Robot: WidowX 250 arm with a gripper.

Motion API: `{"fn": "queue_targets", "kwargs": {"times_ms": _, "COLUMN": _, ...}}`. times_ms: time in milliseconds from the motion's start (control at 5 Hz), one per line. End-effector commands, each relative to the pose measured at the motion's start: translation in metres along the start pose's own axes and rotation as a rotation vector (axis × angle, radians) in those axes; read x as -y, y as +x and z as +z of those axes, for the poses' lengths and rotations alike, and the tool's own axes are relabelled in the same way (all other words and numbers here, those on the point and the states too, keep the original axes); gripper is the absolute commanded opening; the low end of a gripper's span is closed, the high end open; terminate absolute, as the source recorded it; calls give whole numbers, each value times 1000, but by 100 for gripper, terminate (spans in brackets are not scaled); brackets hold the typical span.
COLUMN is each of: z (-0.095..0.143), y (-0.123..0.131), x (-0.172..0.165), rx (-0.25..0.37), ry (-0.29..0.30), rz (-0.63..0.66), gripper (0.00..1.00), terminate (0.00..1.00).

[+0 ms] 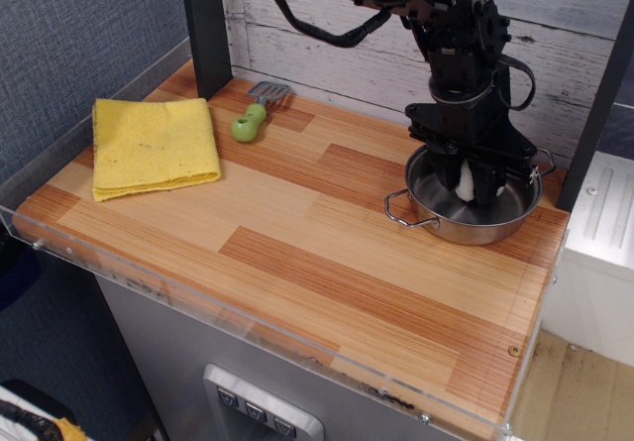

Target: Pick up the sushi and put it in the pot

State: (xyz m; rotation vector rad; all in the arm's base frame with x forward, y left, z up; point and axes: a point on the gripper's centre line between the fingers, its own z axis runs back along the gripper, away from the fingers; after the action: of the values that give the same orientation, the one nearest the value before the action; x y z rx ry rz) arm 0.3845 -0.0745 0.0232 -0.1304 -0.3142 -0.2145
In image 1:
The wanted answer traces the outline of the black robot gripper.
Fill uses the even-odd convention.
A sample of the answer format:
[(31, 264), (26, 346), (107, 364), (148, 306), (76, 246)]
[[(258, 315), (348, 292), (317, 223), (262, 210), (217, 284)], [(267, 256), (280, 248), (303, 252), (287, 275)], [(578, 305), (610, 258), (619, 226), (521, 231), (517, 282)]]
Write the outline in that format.
[[(527, 75), (529, 94), (511, 103), (510, 70)], [(536, 146), (510, 122), (511, 111), (528, 107), (535, 95), (535, 76), (521, 61), (499, 61), (492, 66), (461, 61), (431, 64), (432, 104), (405, 108), (410, 136), (424, 142), (440, 184), (449, 191), (459, 184), (464, 160), (470, 162), (479, 206), (492, 205), (504, 190), (507, 174), (532, 180)]]

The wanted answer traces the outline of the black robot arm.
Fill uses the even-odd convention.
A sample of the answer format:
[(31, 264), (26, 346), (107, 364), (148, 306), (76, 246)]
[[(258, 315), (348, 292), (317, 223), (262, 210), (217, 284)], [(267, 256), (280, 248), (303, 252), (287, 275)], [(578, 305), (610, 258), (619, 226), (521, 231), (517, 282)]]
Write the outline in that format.
[(510, 71), (534, 76), (505, 55), (510, 21), (494, 0), (350, 0), (386, 10), (410, 30), (431, 76), (431, 104), (410, 104), (411, 137), (424, 142), (440, 184), (466, 202), (491, 205), (510, 175), (530, 183), (537, 148), (509, 120), (534, 96), (511, 100)]

